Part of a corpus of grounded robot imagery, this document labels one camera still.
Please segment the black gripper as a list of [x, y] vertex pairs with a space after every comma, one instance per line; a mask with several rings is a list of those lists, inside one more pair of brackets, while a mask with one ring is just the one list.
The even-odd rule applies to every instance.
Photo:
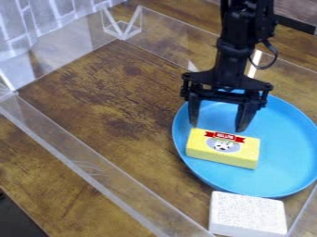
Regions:
[[244, 74], [254, 47], [237, 48], [218, 40], [217, 49], [211, 69], [182, 74], [181, 96], [189, 102], [190, 124], [194, 127], [198, 125], [202, 100], [237, 104], [236, 132], [244, 132], [258, 110], [266, 106], [273, 85]]

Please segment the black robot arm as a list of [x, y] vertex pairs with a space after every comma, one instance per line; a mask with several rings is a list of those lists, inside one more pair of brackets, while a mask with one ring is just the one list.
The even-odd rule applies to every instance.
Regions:
[[203, 100], [236, 104], [236, 131], [246, 130], [258, 110], [266, 106], [273, 84], [248, 77], [256, 45], [269, 50], [274, 36], [274, 0], [221, 0], [222, 33], [217, 40], [215, 65], [182, 75], [181, 96], [189, 102], [190, 124], [198, 123]]

